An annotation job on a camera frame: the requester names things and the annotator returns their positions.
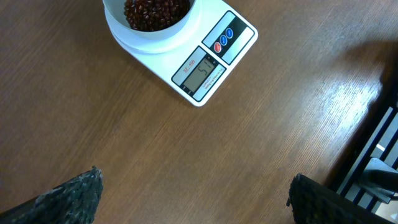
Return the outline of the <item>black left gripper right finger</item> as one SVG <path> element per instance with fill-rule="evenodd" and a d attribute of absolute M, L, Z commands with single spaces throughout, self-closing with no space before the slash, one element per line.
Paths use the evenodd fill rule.
<path fill-rule="evenodd" d="M 292 179 L 287 206 L 297 224 L 392 224 L 302 174 Z"/>

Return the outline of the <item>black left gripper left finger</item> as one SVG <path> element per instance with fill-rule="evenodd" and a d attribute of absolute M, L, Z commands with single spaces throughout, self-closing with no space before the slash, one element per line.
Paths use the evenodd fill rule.
<path fill-rule="evenodd" d="M 103 175 L 92 167 L 55 188 L 1 213 L 1 224 L 91 224 L 103 192 Z"/>

